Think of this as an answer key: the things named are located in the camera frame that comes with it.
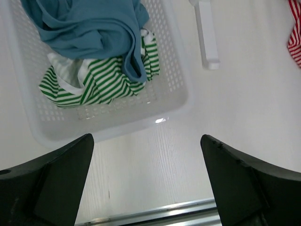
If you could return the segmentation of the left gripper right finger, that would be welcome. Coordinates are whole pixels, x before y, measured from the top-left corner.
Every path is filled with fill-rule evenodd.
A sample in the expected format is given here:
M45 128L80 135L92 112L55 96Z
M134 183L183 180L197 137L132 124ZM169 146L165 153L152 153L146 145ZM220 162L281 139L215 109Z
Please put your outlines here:
M299 226L301 174L203 135L200 140L224 226Z

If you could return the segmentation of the teal tank top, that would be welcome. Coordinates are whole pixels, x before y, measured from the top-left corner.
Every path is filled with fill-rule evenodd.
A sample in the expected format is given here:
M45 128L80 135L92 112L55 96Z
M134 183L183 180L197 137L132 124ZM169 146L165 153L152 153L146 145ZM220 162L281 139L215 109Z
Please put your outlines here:
M139 0L23 0L40 39L69 59L121 57L133 82L147 80L141 29L149 14Z

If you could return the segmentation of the green striped tank top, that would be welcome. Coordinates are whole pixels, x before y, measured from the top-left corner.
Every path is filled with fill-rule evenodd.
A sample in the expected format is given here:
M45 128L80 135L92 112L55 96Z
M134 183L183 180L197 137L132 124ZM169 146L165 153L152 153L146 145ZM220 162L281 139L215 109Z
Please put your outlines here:
M144 82L131 81L121 71L122 57L104 60L71 60L49 53L51 66L46 70L40 91L56 106L110 104L113 100L137 96Z

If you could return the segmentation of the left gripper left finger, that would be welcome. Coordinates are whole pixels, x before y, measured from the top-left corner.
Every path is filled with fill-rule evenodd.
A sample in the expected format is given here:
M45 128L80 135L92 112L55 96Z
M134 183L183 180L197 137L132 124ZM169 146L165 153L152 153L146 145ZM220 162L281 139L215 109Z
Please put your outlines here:
M73 226L94 139L85 134L31 161L0 172L2 226Z

